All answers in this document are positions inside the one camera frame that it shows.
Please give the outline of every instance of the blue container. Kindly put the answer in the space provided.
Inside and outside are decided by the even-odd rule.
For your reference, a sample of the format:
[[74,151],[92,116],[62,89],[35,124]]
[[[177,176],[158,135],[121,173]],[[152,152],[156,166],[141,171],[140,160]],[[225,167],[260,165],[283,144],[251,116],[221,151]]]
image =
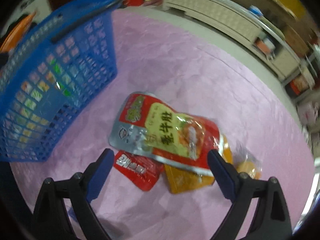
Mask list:
[[74,0],[23,38],[0,73],[0,161],[46,161],[115,78],[111,12],[120,2]]

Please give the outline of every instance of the drawer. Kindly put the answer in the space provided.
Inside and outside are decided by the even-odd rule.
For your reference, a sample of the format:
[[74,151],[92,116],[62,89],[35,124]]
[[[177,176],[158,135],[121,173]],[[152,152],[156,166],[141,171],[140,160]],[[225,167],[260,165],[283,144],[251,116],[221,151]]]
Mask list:
[[299,62],[285,48],[279,52],[272,63],[284,76],[289,76],[299,65]]
[[165,0],[165,2],[206,15],[239,33],[250,42],[253,42],[260,32],[260,27],[235,11],[212,0]]

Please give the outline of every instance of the white cabinet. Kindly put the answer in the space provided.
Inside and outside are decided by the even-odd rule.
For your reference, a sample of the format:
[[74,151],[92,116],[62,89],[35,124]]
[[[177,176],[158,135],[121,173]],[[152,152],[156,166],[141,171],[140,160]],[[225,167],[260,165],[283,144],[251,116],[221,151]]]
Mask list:
[[[186,15],[203,21],[234,38],[263,60],[281,81],[299,65],[300,59],[285,41],[248,10],[230,0],[164,0],[163,9],[166,10],[169,7],[183,10]],[[276,38],[280,44],[273,61],[268,61],[265,55],[253,46],[262,30]]]

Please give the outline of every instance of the pink tablecloth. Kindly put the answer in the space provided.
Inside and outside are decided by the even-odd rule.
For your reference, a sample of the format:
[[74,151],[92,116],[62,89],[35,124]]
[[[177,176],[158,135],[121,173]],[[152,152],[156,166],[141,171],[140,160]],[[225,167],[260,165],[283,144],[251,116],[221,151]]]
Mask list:
[[[114,118],[134,91],[149,91],[181,112],[215,120],[231,149],[242,142],[262,161],[262,179],[276,176],[297,223],[310,192],[313,159],[290,114],[232,56],[172,25],[121,10],[113,14],[118,76],[79,115],[46,163],[12,163],[33,210],[42,181],[69,178],[109,147]],[[121,239],[210,239],[231,206],[217,184],[172,195],[161,178],[142,192],[112,169],[92,206]],[[248,217],[253,216],[253,209]],[[238,237],[244,236],[245,220]]]

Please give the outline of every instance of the plastic wrapper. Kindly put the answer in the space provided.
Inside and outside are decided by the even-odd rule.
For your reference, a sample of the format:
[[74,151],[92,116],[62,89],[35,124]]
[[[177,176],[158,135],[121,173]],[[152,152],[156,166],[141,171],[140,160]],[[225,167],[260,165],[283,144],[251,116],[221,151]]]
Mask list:
[[[226,137],[224,136],[222,157],[226,162],[232,163],[232,154]],[[190,171],[184,171],[175,167],[164,165],[164,170],[168,178],[170,192],[172,194],[182,193],[189,190],[199,189],[212,185],[214,177],[198,175]]]
[[238,172],[246,172],[252,179],[259,179],[261,177],[261,162],[239,142],[235,153],[234,165]]
[[109,143],[170,166],[213,176],[207,164],[211,149],[223,152],[223,136],[204,117],[177,113],[154,95],[132,93],[114,123]]
[[162,163],[125,151],[116,154],[113,166],[143,191],[151,190],[164,170]]

